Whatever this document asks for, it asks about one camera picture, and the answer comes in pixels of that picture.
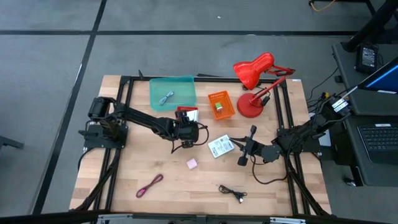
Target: red desk lamp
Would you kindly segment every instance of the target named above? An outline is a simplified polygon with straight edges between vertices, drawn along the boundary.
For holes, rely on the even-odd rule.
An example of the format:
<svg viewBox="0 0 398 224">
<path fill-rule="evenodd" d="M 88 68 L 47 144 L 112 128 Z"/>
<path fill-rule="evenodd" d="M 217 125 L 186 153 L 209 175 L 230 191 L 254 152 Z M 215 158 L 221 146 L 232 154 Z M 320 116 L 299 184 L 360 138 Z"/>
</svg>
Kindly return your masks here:
<svg viewBox="0 0 398 224">
<path fill-rule="evenodd" d="M 266 52 L 254 59 L 252 62 L 239 62 L 234 64 L 234 71 L 243 85 L 249 90 L 252 90 L 257 86 L 262 72 L 282 77 L 265 90 L 261 90 L 255 94 L 246 93 L 239 97 L 237 107 L 241 115 L 248 118 L 255 118 L 261 114 L 264 106 L 269 100 L 268 96 L 263 100 L 261 97 L 267 94 L 275 86 L 285 81 L 285 79 L 289 75 L 293 74 L 295 70 L 274 65 L 274 56 L 272 56 L 271 53 Z"/>
</svg>

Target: plastic tray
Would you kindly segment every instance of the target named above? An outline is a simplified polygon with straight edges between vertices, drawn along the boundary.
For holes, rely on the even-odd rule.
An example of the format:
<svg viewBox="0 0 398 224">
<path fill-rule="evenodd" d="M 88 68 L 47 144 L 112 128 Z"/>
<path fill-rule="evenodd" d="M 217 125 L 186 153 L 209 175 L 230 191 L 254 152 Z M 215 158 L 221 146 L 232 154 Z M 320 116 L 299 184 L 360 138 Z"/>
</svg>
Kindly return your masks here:
<svg viewBox="0 0 398 224">
<path fill-rule="evenodd" d="M 149 81 L 149 89 L 150 107 L 156 111 L 176 110 L 178 106 L 195 106 L 197 103 L 192 75 L 153 78 Z M 159 100 L 170 90 L 174 91 L 174 95 L 161 106 Z"/>
<path fill-rule="evenodd" d="M 221 91 L 218 93 L 212 93 L 208 95 L 210 100 L 210 106 L 213 111 L 214 117 L 216 119 L 225 119 L 235 114 L 234 107 L 231 103 L 231 99 L 229 98 L 227 91 Z M 216 110 L 216 103 L 221 103 L 223 109 L 221 111 Z"/>
</svg>

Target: orange box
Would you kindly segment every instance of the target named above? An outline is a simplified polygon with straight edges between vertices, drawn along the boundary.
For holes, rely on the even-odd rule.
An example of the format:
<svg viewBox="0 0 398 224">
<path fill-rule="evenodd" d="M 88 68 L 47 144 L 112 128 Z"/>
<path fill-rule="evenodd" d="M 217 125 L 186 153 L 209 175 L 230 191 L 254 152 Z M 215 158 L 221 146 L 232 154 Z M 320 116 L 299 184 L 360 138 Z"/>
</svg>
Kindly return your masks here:
<svg viewBox="0 0 398 224">
<path fill-rule="evenodd" d="M 210 106 L 216 119 L 225 119 L 235 114 L 234 107 L 232 106 L 231 99 L 229 98 L 227 91 L 221 91 L 218 93 L 212 93 L 208 95 L 210 100 Z M 216 110 L 216 103 L 221 103 L 223 109 L 221 111 Z"/>
</svg>

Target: lamp head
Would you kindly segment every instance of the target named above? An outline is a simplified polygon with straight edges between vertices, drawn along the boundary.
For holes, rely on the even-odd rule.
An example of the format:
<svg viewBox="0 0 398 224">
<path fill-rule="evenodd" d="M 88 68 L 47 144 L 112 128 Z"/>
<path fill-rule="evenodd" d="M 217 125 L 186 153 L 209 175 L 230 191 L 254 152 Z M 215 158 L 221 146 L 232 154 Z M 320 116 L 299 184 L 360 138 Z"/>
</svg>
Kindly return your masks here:
<svg viewBox="0 0 398 224">
<path fill-rule="evenodd" d="M 260 80 L 260 74 L 266 72 L 274 65 L 274 56 L 271 53 L 263 53 L 252 62 L 239 62 L 234 64 L 233 68 L 236 76 L 243 85 L 252 90 Z"/>
</svg>

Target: table leg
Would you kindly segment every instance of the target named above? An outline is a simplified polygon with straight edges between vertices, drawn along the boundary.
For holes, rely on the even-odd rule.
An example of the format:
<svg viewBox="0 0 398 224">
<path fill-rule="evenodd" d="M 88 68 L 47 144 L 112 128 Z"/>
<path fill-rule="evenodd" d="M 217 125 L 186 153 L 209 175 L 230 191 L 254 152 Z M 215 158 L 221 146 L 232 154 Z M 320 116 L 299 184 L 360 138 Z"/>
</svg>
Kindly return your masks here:
<svg viewBox="0 0 398 224">
<path fill-rule="evenodd" d="M 0 148 L 2 146 L 12 146 L 17 149 L 22 149 L 24 147 L 24 144 L 21 142 L 17 142 L 12 139 L 0 136 Z"/>
</svg>

